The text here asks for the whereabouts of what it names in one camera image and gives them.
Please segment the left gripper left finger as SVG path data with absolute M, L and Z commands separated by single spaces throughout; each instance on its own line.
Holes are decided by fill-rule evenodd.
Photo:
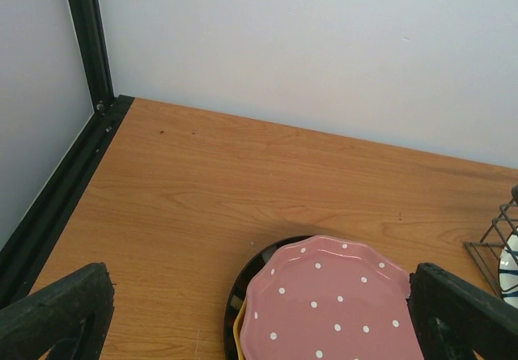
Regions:
M 1 310 L 1 358 L 98 359 L 113 301 L 106 264 L 83 266 Z

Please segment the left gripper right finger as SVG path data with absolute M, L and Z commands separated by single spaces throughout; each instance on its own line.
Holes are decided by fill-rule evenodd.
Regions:
M 517 358 L 517 309 L 438 265 L 417 266 L 407 304 L 425 359 Z

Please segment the black wire dish rack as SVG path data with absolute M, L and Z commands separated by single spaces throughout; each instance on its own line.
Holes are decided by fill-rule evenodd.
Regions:
M 517 235 L 517 186 L 511 200 L 499 206 L 499 212 L 477 241 L 465 242 L 465 249 L 493 293 L 503 299 L 499 285 L 499 258 L 510 235 Z

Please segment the white blue striped plate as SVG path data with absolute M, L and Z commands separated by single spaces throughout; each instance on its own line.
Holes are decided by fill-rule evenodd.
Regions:
M 517 235 L 507 240 L 499 258 L 499 285 L 503 301 L 517 308 Z

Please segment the pink scalloped plate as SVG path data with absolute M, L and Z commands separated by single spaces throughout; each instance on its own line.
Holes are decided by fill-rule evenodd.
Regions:
M 359 242 L 313 236 L 279 248 L 246 290 L 247 359 L 421 359 L 409 274 Z

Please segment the yellow dotted scalloped plate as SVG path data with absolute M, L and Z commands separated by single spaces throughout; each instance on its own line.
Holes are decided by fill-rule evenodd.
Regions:
M 243 350 L 240 344 L 240 331 L 242 329 L 243 321 L 244 321 L 244 315 L 246 312 L 246 306 L 247 306 L 247 299 L 245 299 L 241 305 L 241 308 L 236 316 L 236 319 L 234 321 L 233 327 L 232 327 L 232 333 L 234 338 L 234 343 L 236 346 L 236 352 L 237 352 L 237 359 L 238 360 L 245 360 L 245 356 L 243 354 Z

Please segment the dark striped bottom plate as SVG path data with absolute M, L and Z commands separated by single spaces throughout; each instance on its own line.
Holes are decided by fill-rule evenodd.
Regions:
M 246 289 L 252 278 L 265 266 L 272 255 L 281 247 L 310 238 L 310 235 L 297 235 L 281 239 L 260 250 L 240 271 L 231 291 L 223 316 L 223 352 L 227 360 L 238 359 L 237 344 L 232 331 L 238 313 L 244 303 Z

